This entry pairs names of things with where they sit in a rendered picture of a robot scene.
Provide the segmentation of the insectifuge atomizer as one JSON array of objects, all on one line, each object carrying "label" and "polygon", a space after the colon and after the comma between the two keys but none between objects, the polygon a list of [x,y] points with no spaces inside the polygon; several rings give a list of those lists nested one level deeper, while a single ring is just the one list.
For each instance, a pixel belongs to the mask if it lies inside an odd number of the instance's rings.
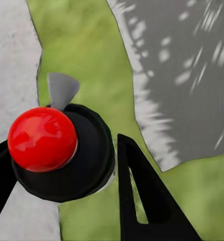
[{"label": "insectifuge atomizer", "polygon": [[108,187],[117,171],[109,127],[83,105],[70,104],[81,84],[72,76],[47,77],[50,106],[21,114],[10,127],[8,149],[17,181],[43,200],[66,202]]}]

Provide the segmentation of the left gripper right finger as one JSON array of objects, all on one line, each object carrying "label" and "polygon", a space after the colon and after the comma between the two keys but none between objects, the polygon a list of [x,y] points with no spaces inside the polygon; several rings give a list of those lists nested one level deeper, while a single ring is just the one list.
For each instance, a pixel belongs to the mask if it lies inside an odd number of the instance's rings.
[{"label": "left gripper right finger", "polygon": [[[118,134],[121,241],[202,241],[136,142]],[[137,221],[131,168],[149,224]]]}]

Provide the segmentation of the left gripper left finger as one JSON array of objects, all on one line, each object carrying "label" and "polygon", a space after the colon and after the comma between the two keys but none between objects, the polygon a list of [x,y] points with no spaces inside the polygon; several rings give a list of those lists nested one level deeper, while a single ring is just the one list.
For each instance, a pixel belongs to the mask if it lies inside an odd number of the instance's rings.
[{"label": "left gripper left finger", "polygon": [[0,143],[0,213],[17,182],[11,160],[12,156],[6,140]]}]

